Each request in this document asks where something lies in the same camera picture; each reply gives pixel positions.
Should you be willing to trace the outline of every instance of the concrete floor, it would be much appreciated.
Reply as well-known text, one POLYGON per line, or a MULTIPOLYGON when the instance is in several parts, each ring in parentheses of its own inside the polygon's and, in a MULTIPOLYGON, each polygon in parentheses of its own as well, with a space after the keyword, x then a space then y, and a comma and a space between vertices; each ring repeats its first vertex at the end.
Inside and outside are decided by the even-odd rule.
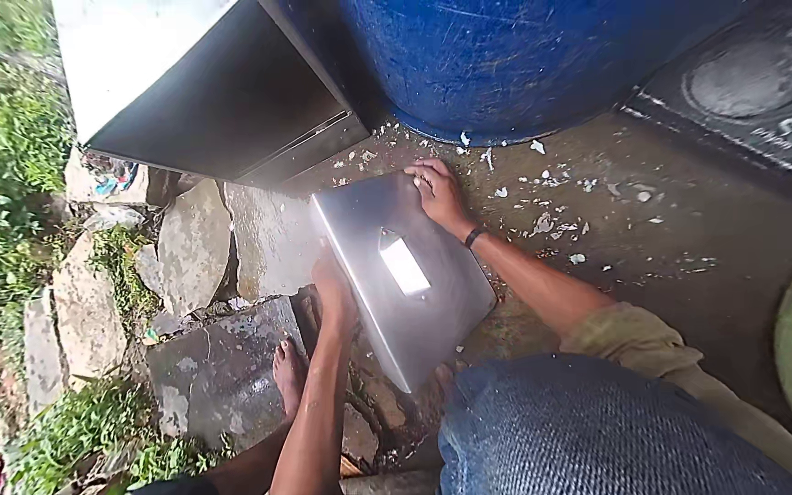
MULTIPOLYGON (((454 145, 402 127, 384 130, 296 176, 287 191, 303 196, 437 156, 456 167, 469 205, 491 230, 613 298, 658 314, 705 354, 707 371, 792 431, 771 337, 792 276, 791 201, 739 177, 723 157, 627 115, 601 115, 544 138, 544 155, 528 143, 496 147, 493 171, 479 161, 484 148, 458 154, 454 145), (366 151, 377 157, 363 162, 366 151), (569 180, 534 185, 545 171, 569 180), (501 187, 508 196, 495 196, 501 187), (644 191, 651 198, 641 202, 644 191), (558 240, 546 233, 523 237, 544 211, 558 218, 556 225, 578 230, 558 240), (586 261, 573 265, 574 253, 586 261)), ((500 304, 459 356, 474 363, 553 350, 557 338, 508 288, 495 286, 500 304)))

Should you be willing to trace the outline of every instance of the rock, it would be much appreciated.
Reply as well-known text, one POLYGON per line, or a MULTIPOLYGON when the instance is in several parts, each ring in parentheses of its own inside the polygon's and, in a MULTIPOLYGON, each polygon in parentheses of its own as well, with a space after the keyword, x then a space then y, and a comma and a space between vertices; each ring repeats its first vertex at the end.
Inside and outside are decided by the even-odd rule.
POLYGON ((215 295, 231 251, 230 224, 212 179, 177 197, 164 215, 158 242, 161 299, 176 318, 205 308, 215 295))
POLYGON ((76 203, 104 204, 166 204, 166 183, 170 172, 139 164, 137 177, 130 187, 112 195, 99 195, 94 190, 97 180, 81 165, 81 152, 72 148, 63 175, 66 179, 66 200, 76 203))
POLYGON ((312 283, 319 236, 306 201, 227 183, 225 202, 234 218, 241 296, 294 295, 312 283))
POLYGON ((60 343, 57 343, 51 291, 50 287, 45 287, 41 291, 41 298, 27 301, 24 310, 24 363, 27 367, 31 418, 54 403, 66 383, 66 370, 60 361, 60 343))
POLYGON ((292 303, 281 297, 148 348, 162 430, 212 446, 230 433, 238 450, 267 437, 284 418, 272 365, 285 336, 306 362, 292 303))
POLYGON ((94 237, 85 232, 54 273, 57 327, 72 388, 83 385, 77 375, 99 377, 120 364, 127 346, 115 287, 106 271, 88 263, 93 255, 94 237))
POLYGON ((154 244, 145 244, 139 248, 134 259, 140 280, 158 296, 162 294, 161 264, 158 261, 158 250, 154 244))
POLYGON ((396 395, 387 387, 387 378, 371 378, 364 381, 363 391, 375 401, 375 410, 381 420, 392 430, 405 424, 405 413, 399 407, 396 395))
POLYGON ((344 403, 344 438, 341 451, 350 458, 365 459, 369 465, 374 463, 378 452, 378 436, 371 431, 368 422, 349 403, 344 403))

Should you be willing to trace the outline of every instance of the paint chip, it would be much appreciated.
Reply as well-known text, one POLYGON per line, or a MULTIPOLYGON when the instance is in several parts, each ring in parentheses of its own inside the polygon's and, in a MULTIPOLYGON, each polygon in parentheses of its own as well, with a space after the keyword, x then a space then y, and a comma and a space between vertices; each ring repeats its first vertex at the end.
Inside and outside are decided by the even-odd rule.
POLYGON ((552 221, 552 214, 546 211, 537 219, 537 222, 533 227, 533 233, 531 234, 531 237, 538 233, 551 231, 553 228, 555 228, 555 226, 555 222, 552 221))
POLYGON ((545 148, 543 147, 543 143, 537 141, 536 139, 531 141, 531 149, 539 152, 539 154, 541 155, 545 154, 545 148))
POLYGON ((590 192, 591 192, 591 189, 592 189, 592 188, 595 186, 595 184, 597 184, 597 183, 598 183, 598 179, 592 179, 591 181, 589 181, 588 179, 585 179, 585 180, 583 181, 583 192, 590 193, 590 192))

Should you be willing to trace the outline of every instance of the bare foot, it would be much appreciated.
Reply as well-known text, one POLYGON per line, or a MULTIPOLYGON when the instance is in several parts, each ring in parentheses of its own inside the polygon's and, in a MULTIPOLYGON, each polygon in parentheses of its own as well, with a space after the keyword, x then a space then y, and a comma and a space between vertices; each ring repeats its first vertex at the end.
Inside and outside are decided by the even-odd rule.
POLYGON ((274 382, 283 396, 283 410, 288 422, 294 420, 298 413, 305 378, 307 371, 295 353, 295 345, 289 339, 280 342, 274 351, 274 382))

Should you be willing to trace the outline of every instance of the concrete slab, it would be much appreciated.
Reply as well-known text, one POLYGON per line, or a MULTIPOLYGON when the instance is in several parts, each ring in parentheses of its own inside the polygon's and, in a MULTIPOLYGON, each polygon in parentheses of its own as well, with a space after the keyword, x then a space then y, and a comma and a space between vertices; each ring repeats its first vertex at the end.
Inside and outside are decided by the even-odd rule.
MULTIPOLYGON (((792 430, 771 351, 792 276, 792 202, 737 175, 745 165, 626 115, 540 139, 545 154, 530 143, 494 147, 490 163, 487 148, 465 152, 402 126, 378 131, 291 179, 286 193, 304 197, 438 156, 456 167, 491 230, 659 314, 705 353, 706 370, 792 430)), ((475 363, 555 349, 556 336, 489 278, 500 304, 455 356, 475 363)))
POLYGON ((312 283, 319 236, 307 201, 227 183, 225 202, 234 218, 236 287, 241 296, 254 300, 295 295, 312 283))
POLYGON ((164 215, 158 259, 161 299, 170 314, 182 319, 209 304, 228 264, 230 224, 212 179, 177 197, 164 215))
POLYGON ((284 417, 272 363, 286 336, 306 356, 292 304, 281 297, 149 348, 162 430, 213 446, 230 433, 239 449, 268 436, 284 417))
POLYGON ((24 365, 27 367, 29 416, 34 418, 54 403, 66 386, 66 370, 60 361, 53 290, 45 287, 41 297, 28 300, 24 309, 24 365))
POLYGON ((106 271, 88 263, 93 255, 94 237, 86 231, 54 273, 52 284, 60 345, 69 364, 72 388, 84 384, 76 375, 100 377, 120 364, 127 347, 115 287, 106 271))
POLYGON ((351 461, 363 460, 374 463, 378 452, 378 437, 371 431, 363 415, 349 403, 344 404, 344 437, 341 451, 351 461))

